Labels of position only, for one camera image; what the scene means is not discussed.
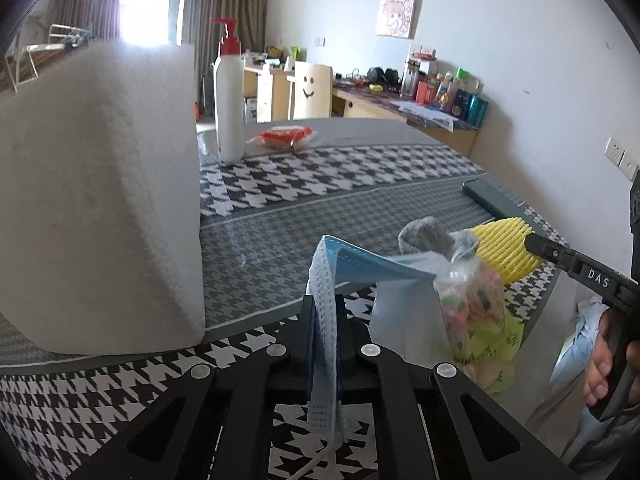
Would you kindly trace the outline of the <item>person's right hand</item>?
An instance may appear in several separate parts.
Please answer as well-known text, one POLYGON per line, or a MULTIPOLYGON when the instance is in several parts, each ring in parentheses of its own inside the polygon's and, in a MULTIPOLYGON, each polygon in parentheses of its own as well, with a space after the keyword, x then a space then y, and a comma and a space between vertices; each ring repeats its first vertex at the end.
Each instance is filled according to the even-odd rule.
MULTIPOLYGON (((593 352, 586 370, 584 388, 582 396, 588 406, 596 405, 608 394, 608 375, 613 365, 613 355, 608 348, 608 329, 610 328, 610 311, 605 311, 600 317, 599 331, 594 344, 593 352)), ((634 383, 632 384, 628 402, 631 405, 639 403, 639 365, 640 365, 640 344, 633 341, 626 351, 628 364, 636 372, 634 383)))

